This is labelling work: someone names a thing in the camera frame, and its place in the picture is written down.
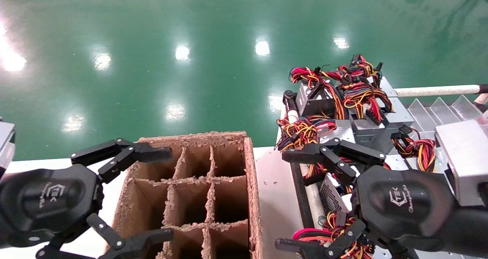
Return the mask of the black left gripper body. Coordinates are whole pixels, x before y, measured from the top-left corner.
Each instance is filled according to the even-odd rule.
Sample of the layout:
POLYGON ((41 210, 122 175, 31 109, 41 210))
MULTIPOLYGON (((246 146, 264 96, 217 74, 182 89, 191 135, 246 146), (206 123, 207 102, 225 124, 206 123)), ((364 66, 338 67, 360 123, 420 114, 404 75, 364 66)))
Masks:
POLYGON ((9 174, 0 188, 1 248, 72 242, 90 228, 87 217, 102 200, 99 176, 81 164, 9 174))

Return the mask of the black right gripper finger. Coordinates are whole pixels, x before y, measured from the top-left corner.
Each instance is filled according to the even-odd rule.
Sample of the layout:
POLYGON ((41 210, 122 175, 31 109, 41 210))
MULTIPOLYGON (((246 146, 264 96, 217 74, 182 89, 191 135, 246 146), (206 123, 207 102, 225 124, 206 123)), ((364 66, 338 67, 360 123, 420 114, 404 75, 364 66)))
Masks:
POLYGON ((373 259, 376 248, 401 257, 401 246, 379 227, 361 218, 327 218, 321 229, 296 231, 291 239, 278 238, 275 248, 298 254, 302 259, 373 259))
POLYGON ((386 154, 339 138, 330 139, 322 144, 310 143, 300 149, 290 148, 282 152, 282 159, 288 163, 321 164, 326 172, 335 174, 340 183, 353 185, 356 172, 343 158, 365 167, 383 167, 386 154))

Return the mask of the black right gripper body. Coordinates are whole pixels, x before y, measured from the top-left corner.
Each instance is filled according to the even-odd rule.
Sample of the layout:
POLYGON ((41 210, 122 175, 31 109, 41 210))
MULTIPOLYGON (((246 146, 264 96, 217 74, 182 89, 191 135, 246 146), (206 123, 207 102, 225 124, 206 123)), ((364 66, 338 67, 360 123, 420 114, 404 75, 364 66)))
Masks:
POLYGON ((373 166, 355 182, 353 209, 366 234, 387 249, 439 251, 441 232, 456 207, 444 175, 373 166))

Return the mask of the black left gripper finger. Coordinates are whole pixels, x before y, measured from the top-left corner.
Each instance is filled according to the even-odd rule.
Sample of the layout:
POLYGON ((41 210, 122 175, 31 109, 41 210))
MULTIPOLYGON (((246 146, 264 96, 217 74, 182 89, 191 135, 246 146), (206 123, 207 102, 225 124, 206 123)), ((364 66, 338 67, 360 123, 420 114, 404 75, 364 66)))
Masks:
POLYGON ((117 138, 73 153, 71 163, 90 166, 112 158, 98 170, 100 181, 110 183, 136 162, 169 161, 172 156, 169 147, 153 148, 149 143, 133 143, 117 138))
MULTIPOLYGON (((102 254, 100 259, 142 259, 154 246, 174 238, 174 231, 168 229, 156 229, 145 231, 134 236, 122 238, 112 227, 108 226, 96 213, 90 214, 86 224, 93 228, 101 236, 110 248, 102 254)), ((37 259, 86 259, 87 256, 62 251, 60 248, 65 243, 62 238, 55 237, 40 249, 37 259)))

